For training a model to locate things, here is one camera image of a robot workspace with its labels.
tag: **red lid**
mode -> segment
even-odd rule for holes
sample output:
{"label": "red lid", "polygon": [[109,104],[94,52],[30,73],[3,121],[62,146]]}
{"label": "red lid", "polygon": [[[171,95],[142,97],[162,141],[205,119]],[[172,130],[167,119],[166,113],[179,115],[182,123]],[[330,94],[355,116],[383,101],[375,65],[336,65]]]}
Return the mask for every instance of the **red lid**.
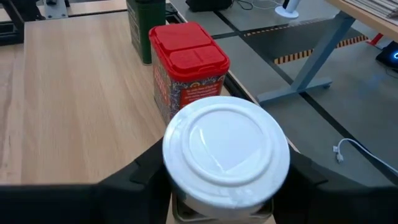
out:
{"label": "red lid", "polygon": [[193,82],[223,75],[229,69],[228,56],[196,22],[152,28],[149,39],[176,81]]}

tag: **lid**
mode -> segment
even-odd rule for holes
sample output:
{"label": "lid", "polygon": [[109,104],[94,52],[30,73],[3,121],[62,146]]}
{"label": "lid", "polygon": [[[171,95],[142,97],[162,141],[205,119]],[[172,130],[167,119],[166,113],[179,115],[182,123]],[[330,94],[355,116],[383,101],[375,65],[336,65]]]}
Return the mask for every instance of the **lid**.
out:
{"label": "lid", "polygon": [[232,96],[207,97],[180,110],[167,126],[163,157],[185,193],[231,209],[270,199],[290,163],[286,137],[272,116]]}
{"label": "lid", "polygon": [[193,82],[224,75],[229,58],[196,22],[158,26],[149,39],[168,74],[176,81]]}
{"label": "lid", "polygon": [[211,44],[211,37],[195,22],[158,26],[152,35],[157,37],[160,47],[166,52]]}

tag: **cable plug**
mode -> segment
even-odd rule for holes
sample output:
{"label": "cable plug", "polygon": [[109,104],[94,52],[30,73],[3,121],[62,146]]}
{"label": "cable plug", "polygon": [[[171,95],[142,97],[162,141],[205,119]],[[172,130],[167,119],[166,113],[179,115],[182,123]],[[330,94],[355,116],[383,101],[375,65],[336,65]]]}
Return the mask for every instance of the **cable plug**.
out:
{"label": "cable plug", "polygon": [[333,146],[333,152],[340,153],[340,149],[337,146]]}
{"label": "cable plug", "polygon": [[341,163],[344,161],[343,155],[340,153],[340,148],[338,146],[333,146],[333,152],[336,153],[336,159],[338,163]]}
{"label": "cable plug", "polygon": [[341,155],[340,152],[337,153],[336,159],[337,159],[337,162],[338,162],[338,163],[341,163],[341,162],[344,161],[344,157],[343,157],[343,155]]}

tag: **white lid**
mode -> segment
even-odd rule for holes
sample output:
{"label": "white lid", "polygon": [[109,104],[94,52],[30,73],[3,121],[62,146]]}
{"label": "white lid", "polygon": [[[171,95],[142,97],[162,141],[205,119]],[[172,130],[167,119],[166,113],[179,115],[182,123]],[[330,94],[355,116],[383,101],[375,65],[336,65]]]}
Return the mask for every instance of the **white lid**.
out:
{"label": "white lid", "polygon": [[186,194],[231,209],[270,199],[290,164],[286,137],[272,116],[232,96],[207,97],[180,110],[167,126],[163,157]]}

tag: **desk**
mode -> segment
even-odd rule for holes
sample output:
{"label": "desk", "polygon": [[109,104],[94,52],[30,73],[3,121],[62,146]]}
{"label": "desk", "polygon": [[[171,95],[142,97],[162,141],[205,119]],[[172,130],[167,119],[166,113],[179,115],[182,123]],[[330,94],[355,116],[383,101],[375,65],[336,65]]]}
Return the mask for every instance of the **desk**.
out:
{"label": "desk", "polygon": [[[44,7],[38,6],[39,11],[42,15],[45,14]],[[70,7],[67,8],[68,16],[78,16],[82,14],[91,14],[99,12],[109,12],[109,11],[120,11],[126,10],[126,0],[104,0],[104,1],[94,1],[94,2],[78,2],[70,3]],[[4,9],[0,9],[0,22],[10,21],[9,16]]]}
{"label": "desk", "polygon": [[313,80],[313,78],[356,19],[391,39],[398,41],[398,26],[343,0],[327,1],[341,11],[333,18],[331,26],[319,40],[313,53],[305,62],[290,87],[258,95],[257,100],[260,104],[264,105],[272,100],[305,92],[312,88],[328,88],[331,85],[329,78],[317,80]]}
{"label": "desk", "polygon": [[97,182],[163,136],[126,12],[29,22],[16,52],[24,66],[5,84],[0,182]]}

